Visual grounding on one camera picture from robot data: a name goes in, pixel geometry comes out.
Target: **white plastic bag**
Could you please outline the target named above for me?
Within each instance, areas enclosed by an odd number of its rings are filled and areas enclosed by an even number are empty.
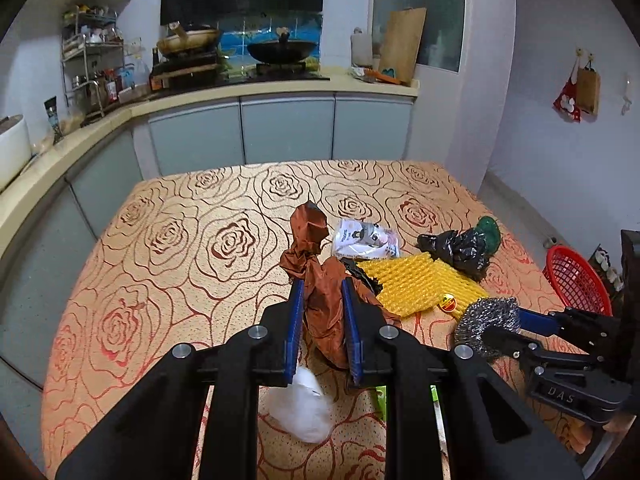
[[[329,403],[316,376],[303,366],[298,365],[292,384],[269,390],[268,409],[283,430],[303,442],[322,442],[331,431]]]
[[[397,258],[400,256],[398,234],[378,224],[342,218],[335,229],[332,255],[363,260]]]

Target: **red basket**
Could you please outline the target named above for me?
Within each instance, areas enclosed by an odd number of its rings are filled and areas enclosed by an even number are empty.
[[[564,306],[611,316],[611,302],[596,271],[580,254],[555,246],[546,254],[545,278]]]

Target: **brown crumpled paper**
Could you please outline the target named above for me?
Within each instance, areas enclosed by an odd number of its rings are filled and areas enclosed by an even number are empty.
[[[280,257],[280,266],[292,278],[305,281],[306,329],[322,354],[338,368],[349,368],[344,345],[344,319],[340,284],[350,276],[334,256],[322,265],[320,243],[328,237],[326,216],[312,202],[300,205],[291,216],[293,244]],[[378,306],[386,322],[399,317],[386,311],[360,280],[353,280],[362,301]]]

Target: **silver screw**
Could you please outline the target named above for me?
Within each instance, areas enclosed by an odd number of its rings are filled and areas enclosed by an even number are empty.
[[[253,325],[249,329],[249,337],[251,339],[262,339],[268,333],[269,333],[269,331],[267,330],[267,327],[262,326],[262,325]]]
[[[453,351],[460,359],[471,359],[471,356],[474,354],[471,346],[467,345],[458,345]]]
[[[400,333],[399,330],[393,325],[381,326],[378,333],[385,339],[395,339]]]
[[[187,343],[180,343],[171,349],[171,355],[177,359],[184,359],[191,353],[191,346]]]

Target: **table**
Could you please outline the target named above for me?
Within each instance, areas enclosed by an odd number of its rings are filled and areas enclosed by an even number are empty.
[[[336,160],[236,166],[138,184],[89,256],[56,334],[42,398],[46,473],[174,344],[220,344],[254,324],[289,293],[278,266],[292,242],[289,218],[312,200],[330,226],[338,218],[396,229],[403,254],[417,253],[423,233],[467,229],[491,214],[442,167],[432,163]],[[502,243],[482,285],[516,296],[537,312],[562,310],[550,285],[504,225]],[[330,254],[326,241],[323,261]],[[454,321],[439,309],[402,327],[425,344],[448,348]],[[568,345],[553,337],[559,351]],[[369,392],[345,391],[345,374],[316,358],[303,341],[300,362],[314,371],[332,402],[334,429],[320,444],[283,432],[260,393],[258,478],[383,478],[385,425]],[[517,362],[496,371],[518,390]],[[561,438],[568,421],[533,404]]]

